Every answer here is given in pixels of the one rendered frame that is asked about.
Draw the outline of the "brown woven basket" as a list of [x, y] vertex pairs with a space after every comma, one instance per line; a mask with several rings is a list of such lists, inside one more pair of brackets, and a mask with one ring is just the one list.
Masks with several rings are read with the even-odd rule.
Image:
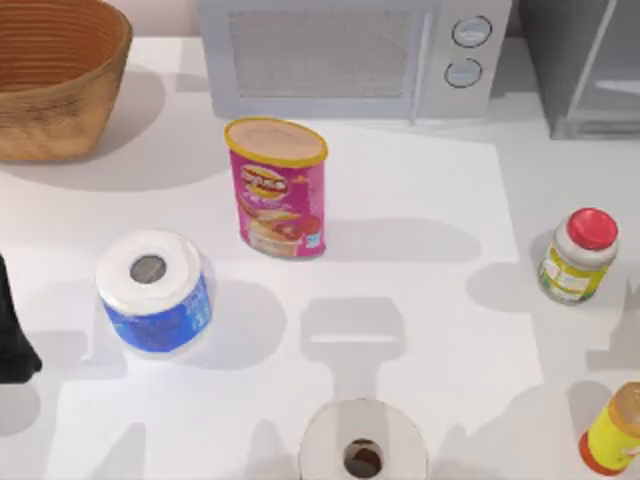
[[91, 153], [132, 37], [126, 15], [104, 0], [0, 0], [0, 161]]

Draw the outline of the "red lidded glass jar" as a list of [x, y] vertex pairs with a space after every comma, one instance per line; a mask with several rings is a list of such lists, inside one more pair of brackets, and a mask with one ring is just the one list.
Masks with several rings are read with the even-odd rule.
[[580, 304], [592, 298], [619, 249], [619, 227], [607, 212], [584, 207], [553, 231], [538, 267], [541, 288], [554, 300]]

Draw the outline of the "blue wrapped paper roll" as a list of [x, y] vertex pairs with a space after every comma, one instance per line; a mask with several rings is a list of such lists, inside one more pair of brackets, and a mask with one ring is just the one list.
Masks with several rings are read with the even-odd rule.
[[141, 230], [115, 240], [98, 261], [96, 287], [117, 335], [145, 353], [178, 350], [212, 320], [201, 254], [171, 231]]

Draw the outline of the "pale microwave oven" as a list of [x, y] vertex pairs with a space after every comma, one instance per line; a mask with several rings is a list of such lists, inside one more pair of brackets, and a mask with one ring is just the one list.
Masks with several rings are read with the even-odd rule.
[[[421, 119], [484, 114], [512, 0], [198, 0], [213, 109], [222, 118], [409, 120], [424, 15], [432, 14]], [[484, 16], [489, 39], [461, 48], [452, 29]], [[452, 88], [465, 58], [481, 80]]]

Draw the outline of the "yellow bottle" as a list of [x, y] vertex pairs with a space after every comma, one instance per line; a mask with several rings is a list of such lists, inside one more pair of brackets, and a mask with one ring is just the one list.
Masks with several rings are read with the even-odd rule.
[[640, 455], [640, 382], [627, 382], [579, 441], [584, 463], [604, 476], [625, 472]]

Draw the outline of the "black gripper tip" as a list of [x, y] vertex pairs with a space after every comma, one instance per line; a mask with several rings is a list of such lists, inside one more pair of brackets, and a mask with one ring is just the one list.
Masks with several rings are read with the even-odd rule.
[[0, 254], [0, 385], [25, 384], [42, 367], [16, 314], [6, 263]]

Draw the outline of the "pink chip can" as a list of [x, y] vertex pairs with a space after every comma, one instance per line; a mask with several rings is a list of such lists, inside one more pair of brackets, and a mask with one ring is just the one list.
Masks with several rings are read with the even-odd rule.
[[239, 232], [253, 249], [307, 259], [326, 250], [326, 141], [315, 131], [273, 117], [244, 117], [224, 129]]

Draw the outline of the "microwave knob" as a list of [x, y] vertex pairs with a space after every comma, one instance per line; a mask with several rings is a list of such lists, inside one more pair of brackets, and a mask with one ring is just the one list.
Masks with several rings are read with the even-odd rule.
[[484, 16], [459, 20], [452, 29], [452, 39], [461, 48], [477, 48], [491, 36], [493, 26]]
[[452, 88], [465, 89], [478, 83], [482, 75], [482, 65], [472, 58], [465, 58], [446, 67], [444, 80]]

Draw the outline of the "plain white paper roll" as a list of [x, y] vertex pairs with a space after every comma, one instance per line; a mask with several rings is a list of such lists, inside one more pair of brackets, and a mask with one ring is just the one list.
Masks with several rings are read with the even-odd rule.
[[428, 455], [418, 428], [400, 410], [352, 399], [313, 417], [298, 467], [301, 480], [427, 480]]

